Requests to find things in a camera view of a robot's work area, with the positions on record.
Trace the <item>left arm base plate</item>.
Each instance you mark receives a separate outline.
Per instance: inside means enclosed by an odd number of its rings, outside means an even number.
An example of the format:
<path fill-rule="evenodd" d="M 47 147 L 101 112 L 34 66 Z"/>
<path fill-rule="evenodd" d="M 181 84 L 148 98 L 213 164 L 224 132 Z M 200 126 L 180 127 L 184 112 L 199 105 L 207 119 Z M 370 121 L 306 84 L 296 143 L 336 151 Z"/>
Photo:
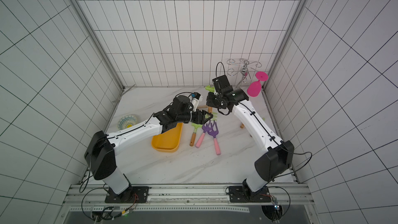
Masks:
<path fill-rule="evenodd" d="M 133 203 L 146 203 L 148 199 L 149 187 L 129 186 L 124 192 L 116 194 L 111 188 L 107 190 L 105 203 L 110 204 L 133 204 Z"/>

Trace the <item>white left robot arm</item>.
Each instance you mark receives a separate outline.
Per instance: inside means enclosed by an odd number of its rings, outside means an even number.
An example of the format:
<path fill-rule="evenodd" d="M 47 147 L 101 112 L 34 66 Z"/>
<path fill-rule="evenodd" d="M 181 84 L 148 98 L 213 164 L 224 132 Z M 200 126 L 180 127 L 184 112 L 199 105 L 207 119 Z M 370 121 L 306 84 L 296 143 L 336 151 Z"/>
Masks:
<path fill-rule="evenodd" d="M 94 179 L 102 180 L 116 195 L 126 192 L 130 183 L 118 169 L 116 156 L 138 142 L 177 127 L 179 123 L 206 124 L 213 114 L 197 109 L 201 100 L 200 95 L 192 99 L 178 95 L 171 104 L 152 114 L 148 120 L 110 134 L 96 132 L 84 153 L 84 159 Z"/>

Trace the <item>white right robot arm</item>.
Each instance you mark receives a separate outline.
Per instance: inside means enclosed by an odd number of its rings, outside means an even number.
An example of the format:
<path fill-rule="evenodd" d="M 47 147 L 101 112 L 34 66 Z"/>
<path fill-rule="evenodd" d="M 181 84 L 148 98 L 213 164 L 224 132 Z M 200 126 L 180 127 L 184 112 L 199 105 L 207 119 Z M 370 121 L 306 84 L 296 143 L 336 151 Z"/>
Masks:
<path fill-rule="evenodd" d="M 294 146 L 283 141 L 269 128 L 242 89 L 233 89 L 226 75 L 212 80 L 215 92 L 207 96 L 207 105 L 216 109 L 227 109 L 248 130 L 262 156 L 254 162 L 254 172 L 243 181 L 246 194 L 261 190 L 267 183 L 291 167 Z"/>

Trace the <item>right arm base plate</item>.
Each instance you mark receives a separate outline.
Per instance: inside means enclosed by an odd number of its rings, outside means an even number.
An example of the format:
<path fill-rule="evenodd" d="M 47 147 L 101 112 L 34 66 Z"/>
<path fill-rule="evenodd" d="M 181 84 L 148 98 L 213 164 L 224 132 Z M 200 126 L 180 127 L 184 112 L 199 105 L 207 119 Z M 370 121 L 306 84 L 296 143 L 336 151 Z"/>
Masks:
<path fill-rule="evenodd" d="M 243 186 L 229 186 L 226 190 L 231 203 L 270 203 L 272 197 L 268 188 L 252 192 Z"/>

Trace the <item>green rake wooden handle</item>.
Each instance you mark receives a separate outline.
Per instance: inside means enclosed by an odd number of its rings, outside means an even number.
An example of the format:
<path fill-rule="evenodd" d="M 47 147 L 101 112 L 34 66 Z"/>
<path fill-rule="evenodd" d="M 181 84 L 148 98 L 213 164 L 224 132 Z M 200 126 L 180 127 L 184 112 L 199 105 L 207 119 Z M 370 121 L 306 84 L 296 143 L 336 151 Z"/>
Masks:
<path fill-rule="evenodd" d="M 192 137 L 191 137 L 191 140 L 190 140 L 190 144 L 189 144 L 192 147 L 195 144 L 197 130 L 198 130 L 198 128 L 201 128 L 202 125 L 201 124 L 196 124 L 196 123 L 191 123 L 191 125 L 194 127 L 194 130 L 193 130 L 193 133 L 192 133 Z"/>

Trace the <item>green spade fork wooden handle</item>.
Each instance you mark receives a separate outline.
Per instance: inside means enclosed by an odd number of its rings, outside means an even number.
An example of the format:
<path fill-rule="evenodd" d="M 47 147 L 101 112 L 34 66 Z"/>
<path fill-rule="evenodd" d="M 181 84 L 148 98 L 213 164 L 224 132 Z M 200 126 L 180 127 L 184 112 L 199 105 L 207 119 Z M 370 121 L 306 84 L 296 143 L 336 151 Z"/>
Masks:
<path fill-rule="evenodd" d="M 208 91 L 208 95 L 206 98 L 206 105 L 208 108 L 208 112 L 212 114 L 213 108 L 217 108 L 218 101 L 217 101 L 217 92 L 214 86 L 206 86 L 205 89 Z"/>

